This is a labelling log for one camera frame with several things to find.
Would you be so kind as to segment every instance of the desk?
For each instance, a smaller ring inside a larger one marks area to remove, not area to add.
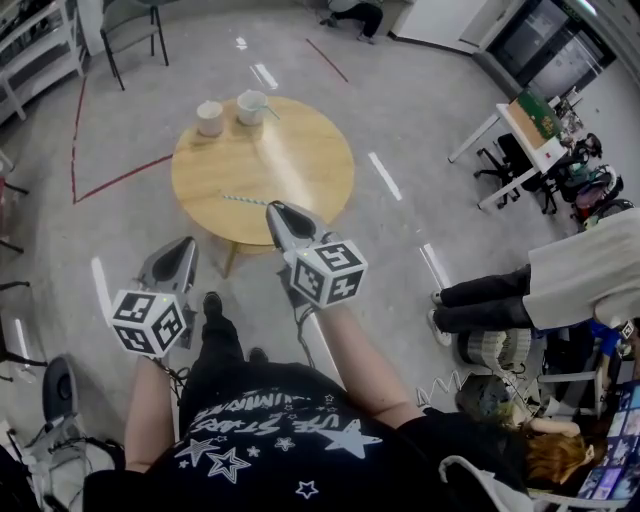
[[[244,126],[237,121],[236,100],[226,101],[224,132],[204,137],[191,127],[173,155],[178,201],[204,229],[231,242],[225,277],[239,250],[265,252],[273,240],[264,205],[223,196],[290,201],[330,223],[353,189],[353,156],[340,130],[299,101],[269,97],[269,105],[281,120],[265,113],[262,125]]]
[[[487,205],[497,201],[507,192],[510,192],[518,185],[524,183],[529,178],[533,178],[536,173],[541,172],[545,174],[551,167],[553,167],[560,158],[564,156],[567,152],[567,149],[562,147],[560,141],[557,137],[554,137],[548,140],[544,145],[539,147],[538,149],[534,149],[524,132],[520,129],[520,126],[516,124],[515,120],[508,111],[509,105],[506,103],[499,103],[496,105],[496,113],[493,114],[489,119],[487,119],[481,126],[478,128],[471,137],[469,137],[466,141],[462,143],[458,149],[456,149],[451,155],[449,155],[449,162],[453,163],[456,159],[464,153],[469,147],[475,143],[482,135],[484,135],[489,128],[491,128],[494,124],[496,124],[500,119],[505,121],[511,133],[513,133],[514,137],[520,144],[520,147],[524,150],[527,157],[533,164],[533,167],[529,169],[527,172],[515,178],[511,183],[505,185],[500,190],[498,190],[495,194],[490,195],[486,199],[483,199],[478,203],[478,208],[481,210]]]

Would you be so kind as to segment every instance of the white desk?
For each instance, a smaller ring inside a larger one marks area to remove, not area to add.
[[[566,148],[562,147],[557,137],[554,137],[551,140],[548,140],[544,145],[542,145],[538,149],[534,149],[531,143],[529,142],[529,140],[527,139],[527,137],[525,136],[524,132],[520,129],[520,126],[516,124],[513,117],[511,117],[511,115],[509,114],[509,111],[507,110],[508,108],[509,108],[508,104],[498,103],[496,105],[497,113],[489,117],[489,119],[487,119],[480,126],[480,128],[478,128],[475,132],[473,132],[471,137],[469,137],[467,140],[465,140],[462,143],[462,146],[460,146],[457,150],[455,150],[449,156],[449,162],[451,163],[455,162],[456,159],[462,153],[464,153],[467,149],[469,149],[469,147],[474,142],[476,142],[480,137],[482,137],[482,135],[484,135],[489,130],[489,128],[491,128],[500,119],[502,119],[509,126],[511,133],[513,133],[514,137],[518,141],[518,144],[520,144],[520,147],[522,147],[526,155],[529,157],[529,160],[533,164],[533,167],[529,169],[527,172],[525,172],[524,174],[522,174],[521,176],[518,176],[517,178],[515,178],[509,184],[502,187],[495,194],[492,194],[486,199],[483,199],[482,201],[480,201],[478,203],[478,208],[480,208],[481,210],[487,205],[497,201],[507,192],[510,192],[511,190],[516,188],[518,185],[527,181],[529,178],[533,178],[536,175],[536,173],[538,172],[541,172],[543,174],[546,173],[567,152]]]

